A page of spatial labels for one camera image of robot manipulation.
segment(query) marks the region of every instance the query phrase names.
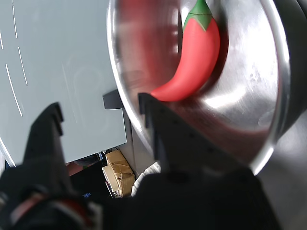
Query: metal bowl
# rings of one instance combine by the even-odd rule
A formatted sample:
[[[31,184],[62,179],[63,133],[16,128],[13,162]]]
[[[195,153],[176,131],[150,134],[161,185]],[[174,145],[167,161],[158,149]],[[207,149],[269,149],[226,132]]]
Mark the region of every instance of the metal bowl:
[[[111,0],[109,4],[108,48],[118,91],[149,152],[151,141],[137,95],[173,77],[180,60],[182,25],[195,1]],[[307,21],[296,0],[207,3],[221,36],[215,70],[192,97],[167,105],[257,174],[306,105],[302,76],[307,71],[295,61],[297,46],[307,38]],[[291,13],[296,16],[290,20],[286,16]],[[284,26],[287,22],[296,23],[295,28]]]

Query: robotic arm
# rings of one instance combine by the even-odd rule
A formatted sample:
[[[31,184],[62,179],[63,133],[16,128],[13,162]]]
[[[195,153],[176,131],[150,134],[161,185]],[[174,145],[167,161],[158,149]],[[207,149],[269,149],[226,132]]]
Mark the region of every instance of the robotic arm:
[[[146,176],[136,196],[86,201],[74,192],[54,103],[32,124],[22,165],[0,178],[0,229],[280,229],[248,167],[151,95],[139,102],[161,173]]]

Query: green pepper stem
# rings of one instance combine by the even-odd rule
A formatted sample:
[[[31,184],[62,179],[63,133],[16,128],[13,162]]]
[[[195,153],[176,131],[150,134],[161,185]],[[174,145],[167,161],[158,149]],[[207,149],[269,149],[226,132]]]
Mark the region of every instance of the green pepper stem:
[[[196,1],[194,7],[188,13],[188,16],[184,22],[183,31],[185,30],[190,19],[194,19],[204,31],[208,29],[212,19],[212,13],[205,0]]]

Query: cardboard box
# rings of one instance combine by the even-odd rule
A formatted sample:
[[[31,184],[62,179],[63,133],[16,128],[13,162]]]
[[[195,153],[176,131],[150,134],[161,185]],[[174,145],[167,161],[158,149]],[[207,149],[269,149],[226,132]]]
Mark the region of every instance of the cardboard box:
[[[120,197],[119,186],[114,176],[113,170],[110,166],[105,166],[102,168],[104,176],[106,178],[106,186],[113,198]]]
[[[107,164],[112,168],[113,174],[119,186],[119,195],[131,195],[132,186],[135,177],[128,162],[119,150],[113,151],[106,155]]]

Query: red chili pepper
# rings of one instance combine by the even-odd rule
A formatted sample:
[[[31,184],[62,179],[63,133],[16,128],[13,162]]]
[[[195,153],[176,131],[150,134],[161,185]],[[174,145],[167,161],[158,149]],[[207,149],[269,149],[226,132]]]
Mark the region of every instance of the red chili pepper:
[[[205,0],[197,0],[184,24],[180,63],[173,78],[153,90],[160,101],[183,100],[209,79],[220,50],[220,35]]]

